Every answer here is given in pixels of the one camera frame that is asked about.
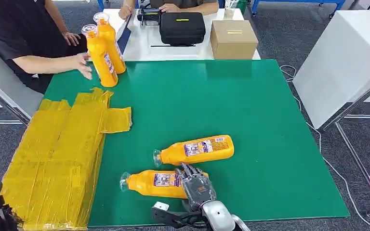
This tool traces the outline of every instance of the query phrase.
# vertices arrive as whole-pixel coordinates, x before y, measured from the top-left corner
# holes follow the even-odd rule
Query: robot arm
[[[209,231],[250,231],[239,217],[231,215],[226,206],[216,200],[211,181],[200,169],[184,163],[182,168],[183,171],[177,169],[176,172],[188,197],[188,203],[184,204],[188,213],[170,212],[169,205],[157,202],[152,208],[154,219],[174,228],[188,225]]]

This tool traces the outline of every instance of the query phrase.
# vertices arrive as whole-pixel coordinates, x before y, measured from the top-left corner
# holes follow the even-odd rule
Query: white cable
[[[291,69],[293,69],[294,70],[294,74],[293,75],[290,75],[289,73],[287,73],[286,71],[284,71],[284,70],[282,70],[282,68],[283,67],[289,67],[289,68],[291,68]],[[294,68],[293,66],[290,66],[290,65],[282,65],[282,66],[280,66],[280,70],[281,70],[281,72],[283,72],[284,74],[286,74],[286,75],[288,75],[288,76],[290,76],[290,78],[288,78],[288,79],[286,79],[286,82],[288,82],[288,83],[291,83],[292,81],[293,81],[293,79],[294,79],[294,77],[296,76],[296,73],[297,73],[297,70],[296,70],[296,68]],[[299,104],[299,108],[300,108],[300,112],[302,111],[302,108],[301,108],[301,102],[300,102],[300,100],[298,100],[295,96],[293,96],[294,98],[295,98],[295,100],[298,102],[298,104]],[[321,153],[321,155],[322,155],[322,152],[321,152],[321,133],[319,132],[319,131],[317,131],[317,129],[315,129],[313,126],[311,126],[307,121],[305,122],[313,131],[315,131],[317,134],[318,134],[318,143],[319,143],[319,145],[318,145],[318,148],[319,148],[319,150],[320,150],[320,153]],[[334,170],[334,172],[335,173],[337,173],[337,175],[341,178],[341,179],[343,179],[343,181],[344,181],[344,183],[345,183],[345,186],[346,186],[346,188],[347,188],[347,193],[348,193],[348,196],[350,197],[350,200],[351,200],[351,203],[352,203],[352,205],[354,206],[354,209],[355,209],[355,211],[356,211],[356,213],[358,214],[358,216],[365,222],[365,223],[367,223],[369,226],[370,226],[370,223],[367,221],[367,220],[365,220],[362,216],[361,216],[361,214],[359,213],[359,211],[358,211],[358,209],[357,209],[357,206],[355,205],[355,202],[354,202],[354,199],[352,198],[352,196],[351,196],[351,193],[350,193],[350,188],[349,188],[349,186],[348,186],[348,182],[347,182],[347,180],[332,166],[332,164],[330,164],[329,162],[328,162],[328,160],[326,160],[326,158],[324,158],[323,157],[323,159],[324,159],[324,161],[331,167],[331,169],[332,170]]]

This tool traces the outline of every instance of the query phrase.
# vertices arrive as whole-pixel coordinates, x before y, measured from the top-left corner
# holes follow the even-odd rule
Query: white table
[[[124,20],[119,17],[119,9],[104,9],[110,15],[110,24],[119,30]],[[166,45],[161,41],[158,26],[141,26],[137,20],[137,12],[132,16],[128,29],[131,36],[124,51],[125,61],[165,61],[165,60],[212,60],[213,53],[210,45],[212,20],[224,20],[224,9],[218,13],[203,16],[206,34],[203,42],[195,47],[152,47]],[[225,20],[244,20],[240,9],[235,9],[233,17]],[[260,55],[256,52],[253,59],[259,60]]]
[[[293,83],[315,128],[364,94],[370,87],[370,11],[338,11]]]

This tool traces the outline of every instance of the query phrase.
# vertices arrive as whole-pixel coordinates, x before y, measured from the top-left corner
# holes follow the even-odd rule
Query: black case
[[[162,42],[172,46],[201,43],[206,33],[203,16],[198,12],[163,13],[159,33]]]

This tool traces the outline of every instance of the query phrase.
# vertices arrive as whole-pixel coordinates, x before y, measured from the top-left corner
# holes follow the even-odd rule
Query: yellow packaging tape
[[[104,133],[130,130],[131,108],[108,108],[94,88],[67,101],[43,100],[3,178],[2,195],[28,230],[86,230]]]

